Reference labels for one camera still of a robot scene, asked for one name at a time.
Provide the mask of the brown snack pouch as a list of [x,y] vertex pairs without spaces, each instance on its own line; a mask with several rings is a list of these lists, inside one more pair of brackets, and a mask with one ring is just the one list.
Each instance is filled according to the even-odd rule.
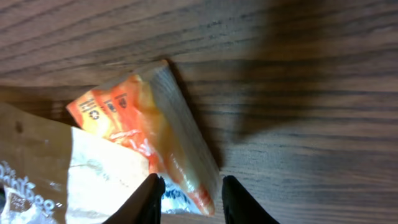
[[[2,223],[103,223],[150,174],[128,147],[1,104]],[[192,213],[164,182],[161,214]]]

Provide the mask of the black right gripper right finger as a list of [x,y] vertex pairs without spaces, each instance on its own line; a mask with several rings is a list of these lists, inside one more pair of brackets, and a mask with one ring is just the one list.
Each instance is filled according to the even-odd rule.
[[279,224],[233,175],[223,178],[222,201],[226,224]]

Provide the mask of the orange tissue pack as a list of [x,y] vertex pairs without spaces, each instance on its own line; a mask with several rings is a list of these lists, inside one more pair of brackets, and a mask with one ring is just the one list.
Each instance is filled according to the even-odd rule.
[[190,212],[213,216],[219,169],[166,60],[97,86],[67,105],[79,127],[128,147],[181,190]]

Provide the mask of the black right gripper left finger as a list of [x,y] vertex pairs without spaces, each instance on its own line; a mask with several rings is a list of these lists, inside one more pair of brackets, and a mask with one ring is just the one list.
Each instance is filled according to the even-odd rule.
[[103,224],[160,224],[164,179],[150,174]]

